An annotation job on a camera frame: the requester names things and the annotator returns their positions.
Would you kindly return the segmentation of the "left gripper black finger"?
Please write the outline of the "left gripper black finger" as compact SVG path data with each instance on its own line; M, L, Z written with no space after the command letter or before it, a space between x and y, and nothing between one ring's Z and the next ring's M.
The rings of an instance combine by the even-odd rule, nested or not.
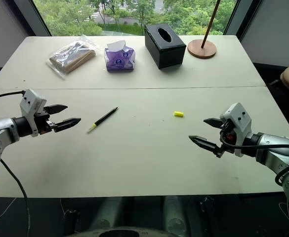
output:
M68 107L65 105L55 104L55 105L45 106L43 109L49 115L53 115L53 114L57 114L57 113L65 110L67 108Z
M77 125L81 121L81 118L69 118L62 122L56 123L53 127L54 132L60 132L66 129L69 129Z

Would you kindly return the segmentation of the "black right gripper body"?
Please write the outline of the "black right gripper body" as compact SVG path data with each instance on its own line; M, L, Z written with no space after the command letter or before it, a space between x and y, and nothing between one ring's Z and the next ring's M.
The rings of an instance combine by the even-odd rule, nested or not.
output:
M224 122L220 129L220 141L222 143L221 147L224 151L227 151L229 153L233 153L235 151L234 148L227 146L226 144L235 145L236 144L236 134L234 131L235 125L233 122L228 119L226 122Z

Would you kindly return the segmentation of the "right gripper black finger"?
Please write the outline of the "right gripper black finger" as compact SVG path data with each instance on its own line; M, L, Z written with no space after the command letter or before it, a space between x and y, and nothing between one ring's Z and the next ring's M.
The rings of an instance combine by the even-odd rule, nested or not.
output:
M206 138L194 135L189 135L188 137L193 143L202 149L212 152L217 158L221 158L225 153L224 147L219 147L215 143L209 142Z
M223 125L223 121L219 118L207 118L203 122L215 128L221 128Z

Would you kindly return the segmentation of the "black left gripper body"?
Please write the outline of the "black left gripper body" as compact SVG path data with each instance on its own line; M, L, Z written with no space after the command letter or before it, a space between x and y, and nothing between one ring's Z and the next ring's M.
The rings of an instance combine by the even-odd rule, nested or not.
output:
M34 114L34 121L40 135L51 132L55 127L55 123L51 122L49 118L50 114L45 111Z

